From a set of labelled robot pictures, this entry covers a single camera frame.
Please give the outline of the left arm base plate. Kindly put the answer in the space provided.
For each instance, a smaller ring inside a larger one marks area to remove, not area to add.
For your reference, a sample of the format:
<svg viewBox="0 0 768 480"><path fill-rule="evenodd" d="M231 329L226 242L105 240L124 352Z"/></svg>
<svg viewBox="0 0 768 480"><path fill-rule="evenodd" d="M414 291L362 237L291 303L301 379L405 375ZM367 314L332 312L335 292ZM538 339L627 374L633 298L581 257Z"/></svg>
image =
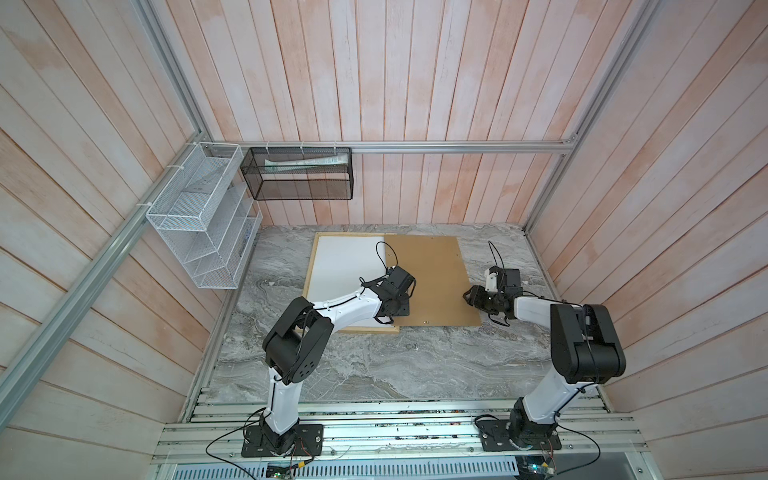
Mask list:
<svg viewBox="0 0 768 480"><path fill-rule="evenodd" d="M324 439L321 424L297 424L283 434L273 432L268 425L258 424L245 429L241 449L243 458L278 457L293 454L320 456Z"/></svg>

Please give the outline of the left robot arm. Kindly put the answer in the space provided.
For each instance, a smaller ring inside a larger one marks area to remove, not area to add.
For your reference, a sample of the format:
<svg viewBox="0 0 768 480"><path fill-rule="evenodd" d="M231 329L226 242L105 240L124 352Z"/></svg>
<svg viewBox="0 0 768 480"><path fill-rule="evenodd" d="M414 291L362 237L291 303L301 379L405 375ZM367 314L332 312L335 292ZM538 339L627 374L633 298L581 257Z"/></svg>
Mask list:
<svg viewBox="0 0 768 480"><path fill-rule="evenodd" d="M416 284L410 273L392 266L339 298L311 302L300 296L290 302L262 343L269 367L267 404L257 428L262 445L278 455L296 446L302 382L319 366L330 337L365 320L390 325L408 316Z"/></svg>

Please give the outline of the waterfall photo print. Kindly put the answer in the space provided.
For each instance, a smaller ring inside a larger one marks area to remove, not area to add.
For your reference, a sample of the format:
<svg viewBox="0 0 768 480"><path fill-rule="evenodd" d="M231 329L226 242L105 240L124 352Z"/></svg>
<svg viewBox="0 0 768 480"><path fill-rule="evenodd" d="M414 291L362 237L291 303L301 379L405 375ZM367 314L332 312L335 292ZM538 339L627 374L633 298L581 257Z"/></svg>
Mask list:
<svg viewBox="0 0 768 480"><path fill-rule="evenodd" d="M320 233L303 294L307 320L327 319L334 332L396 333L411 281L383 235Z"/></svg>

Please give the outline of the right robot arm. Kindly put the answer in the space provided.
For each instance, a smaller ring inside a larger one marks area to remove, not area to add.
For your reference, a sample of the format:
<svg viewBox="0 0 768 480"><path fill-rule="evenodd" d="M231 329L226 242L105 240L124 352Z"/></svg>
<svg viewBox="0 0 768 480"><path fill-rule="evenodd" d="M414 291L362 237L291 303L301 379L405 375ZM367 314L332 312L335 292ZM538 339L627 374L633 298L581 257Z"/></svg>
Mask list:
<svg viewBox="0 0 768 480"><path fill-rule="evenodd" d="M520 271L493 266L485 284L463 295L466 303L509 326L513 320L545 327L552 367L529 394L519 398L507 420L483 414L473 420L486 452L559 449L558 419L586 389L620 377L626 357L608 309L574 304L525 291Z"/></svg>

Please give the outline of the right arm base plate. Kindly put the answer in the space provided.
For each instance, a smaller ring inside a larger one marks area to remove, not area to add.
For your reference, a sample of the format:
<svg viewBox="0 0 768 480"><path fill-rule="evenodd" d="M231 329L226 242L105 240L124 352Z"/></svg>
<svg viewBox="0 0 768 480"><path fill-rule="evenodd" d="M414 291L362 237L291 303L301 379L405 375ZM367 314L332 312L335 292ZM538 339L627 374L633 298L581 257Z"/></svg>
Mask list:
<svg viewBox="0 0 768 480"><path fill-rule="evenodd" d="M561 450L553 425L518 425L508 420L483 418L475 422L485 452Z"/></svg>

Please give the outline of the wooden picture frame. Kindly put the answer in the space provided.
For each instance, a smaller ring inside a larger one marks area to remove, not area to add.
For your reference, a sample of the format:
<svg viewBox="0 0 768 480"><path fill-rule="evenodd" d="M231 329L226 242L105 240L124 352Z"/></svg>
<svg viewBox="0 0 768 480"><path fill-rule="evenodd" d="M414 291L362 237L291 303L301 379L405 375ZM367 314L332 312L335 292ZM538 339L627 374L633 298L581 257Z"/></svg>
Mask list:
<svg viewBox="0 0 768 480"><path fill-rule="evenodd" d="M309 301L347 297L360 287L359 278L384 273L383 234L318 232L315 234L303 295Z"/></svg>

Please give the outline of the brown backing board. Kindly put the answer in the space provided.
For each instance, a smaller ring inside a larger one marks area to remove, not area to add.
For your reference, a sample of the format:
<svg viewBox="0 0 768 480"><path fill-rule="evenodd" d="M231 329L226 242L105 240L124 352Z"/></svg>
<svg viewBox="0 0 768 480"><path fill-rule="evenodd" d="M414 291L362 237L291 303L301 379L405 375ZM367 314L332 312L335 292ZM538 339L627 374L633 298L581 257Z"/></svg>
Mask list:
<svg viewBox="0 0 768 480"><path fill-rule="evenodd" d="M479 327L480 312L463 294L471 288L467 269L453 236L387 235L386 260L398 263L416 280L409 314L396 317L398 327Z"/></svg>

